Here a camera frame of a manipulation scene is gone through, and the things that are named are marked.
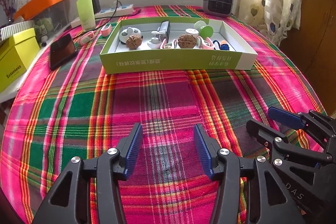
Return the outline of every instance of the smartphone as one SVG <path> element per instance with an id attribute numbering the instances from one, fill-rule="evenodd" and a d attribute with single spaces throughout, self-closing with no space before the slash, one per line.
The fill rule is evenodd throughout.
<path id="1" fill-rule="evenodd" d="M 78 54 L 77 48 L 68 33 L 50 45 L 49 65 L 56 70 Z"/>

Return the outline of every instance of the orange lid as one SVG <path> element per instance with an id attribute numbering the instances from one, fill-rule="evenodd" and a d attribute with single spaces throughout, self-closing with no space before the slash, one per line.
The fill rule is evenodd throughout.
<path id="1" fill-rule="evenodd" d="M 14 14 L 14 20 L 22 16 L 24 20 L 31 20 L 40 12 L 62 0 L 31 0 Z"/>

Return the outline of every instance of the colorful tablecloth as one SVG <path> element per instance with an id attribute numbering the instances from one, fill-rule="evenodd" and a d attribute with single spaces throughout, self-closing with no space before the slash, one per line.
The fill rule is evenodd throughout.
<path id="1" fill-rule="evenodd" d="M 145 7 L 133 17 L 152 16 L 209 18 L 190 6 Z M 306 79 L 258 32 L 235 17 L 223 20 L 258 53 L 251 71 L 106 75 L 99 58 L 105 39 L 99 37 L 51 72 L 47 50 L 15 99 L 2 141 L 1 187 L 19 216 L 31 223 L 73 156 L 100 156 L 135 122 L 142 123 L 143 144 L 133 175 L 120 183 L 128 224 L 209 222 L 217 182 L 200 165 L 193 141 L 196 123 L 238 156 L 266 153 L 246 132 L 251 118 L 286 133 L 292 143 L 318 150 L 303 131 L 279 128 L 267 117 L 270 106 L 323 111 Z M 80 32 L 79 27 L 71 33 Z M 94 184 L 90 196 L 92 222 L 97 223 Z M 242 194 L 238 223 L 245 219 L 245 206 Z"/>

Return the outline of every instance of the green round object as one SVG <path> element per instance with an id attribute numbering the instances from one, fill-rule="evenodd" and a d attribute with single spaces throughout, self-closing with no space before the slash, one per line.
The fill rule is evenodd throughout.
<path id="1" fill-rule="evenodd" d="M 212 37 L 213 35 L 213 28 L 210 26 L 204 26 L 201 28 L 199 32 L 199 36 L 202 37 L 203 39 L 206 39 L 207 37 Z"/>

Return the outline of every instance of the blue rubber pad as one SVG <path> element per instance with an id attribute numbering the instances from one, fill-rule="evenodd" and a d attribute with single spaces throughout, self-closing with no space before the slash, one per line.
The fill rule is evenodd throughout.
<path id="1" fill-rule="evenodd" d="M 142 144 L 142 125 L 139 126 L 138 130 L 133 136 L 132 143 L 129 146 L 129 150 L 127 151 L 126 154 L 124 175 L 127 179 L 133 174 L 141 144 Z"/>
<path id="2" fill-rule="evenodd" d="M 268 117 L 294 130 L 303 129 L 305 127 L 305 124 L 297 114 L 276 107 L 270 107 L 268 109 Z"/>
<path id="3" fill-rule="evenodd" d="M 203 171 L 210 179 L 212 179 L 214 172 L 212 170 L 211 156 L 205 144 L 204 138 L 197 126 L 194 127 L 194 141 L 197 148 L 198 156 L 201 160 Z"/>

